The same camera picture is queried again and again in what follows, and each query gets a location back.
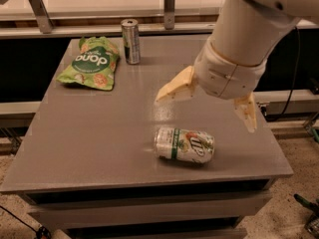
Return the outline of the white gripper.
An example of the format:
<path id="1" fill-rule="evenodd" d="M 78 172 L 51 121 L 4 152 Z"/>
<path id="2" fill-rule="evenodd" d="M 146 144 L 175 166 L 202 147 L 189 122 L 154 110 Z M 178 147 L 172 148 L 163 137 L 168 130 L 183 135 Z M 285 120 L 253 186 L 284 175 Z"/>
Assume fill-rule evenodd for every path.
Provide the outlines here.
<path id="1" fill-rule="evenodd" d="M 184 101 L 193 96 L 196 81 L 211 96 L 235 99 L 234 110 L 249 132 L 257 130 L 253 91 L 265 71 L 266 62 L 257 66 L 242 66 L 222 58 L 209 37 L 196 57 L 193 66 L 180 71 L 158 92 L 157 102 Z"/>

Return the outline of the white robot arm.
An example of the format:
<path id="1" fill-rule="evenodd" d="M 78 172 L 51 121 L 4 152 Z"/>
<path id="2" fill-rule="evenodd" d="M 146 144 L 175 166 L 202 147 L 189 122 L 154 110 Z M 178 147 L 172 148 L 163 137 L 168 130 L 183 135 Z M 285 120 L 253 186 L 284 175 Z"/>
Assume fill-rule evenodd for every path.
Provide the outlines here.
<path id="1" fill-rule="evenodd" d="M 319 21 L 319 0 L 225 0 L 194 63 L 159 90 L 156 102 L 187 100 L 200 87 L 232 100 L 237 115 L 254 132 L 253 91 L 270 53 L 303 19 Z"/>

